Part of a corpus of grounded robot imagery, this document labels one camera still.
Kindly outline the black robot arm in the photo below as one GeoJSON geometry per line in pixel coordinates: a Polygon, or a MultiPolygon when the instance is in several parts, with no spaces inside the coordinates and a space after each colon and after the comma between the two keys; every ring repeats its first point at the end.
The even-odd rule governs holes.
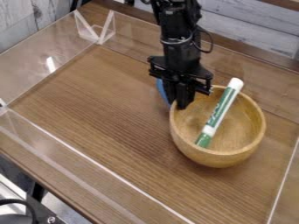
{"type": "Polygon", "coordinates": [[[202,63],[202,33],[211,35],[199,25],[202,6],[198,0],[148,0],[156,23],[162,28],[163,56],[150,56],[150,75],[163,83],[170,103],[179,109],[192,103],[195,93],[211,94],[214,74],[202,63]]]}

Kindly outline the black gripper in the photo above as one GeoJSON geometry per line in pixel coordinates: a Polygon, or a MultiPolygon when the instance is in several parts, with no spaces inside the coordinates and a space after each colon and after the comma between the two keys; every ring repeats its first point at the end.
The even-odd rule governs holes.
{"type": "Polygon", "coordinates": [[[170,104],[186,109],[194,101],[195,91],[211,94],[213,73],[202,66],[204,52],[192,40],[163,41],[163,56],[150,56],[150,75],[163,80],[163,90],[170,104]]]}

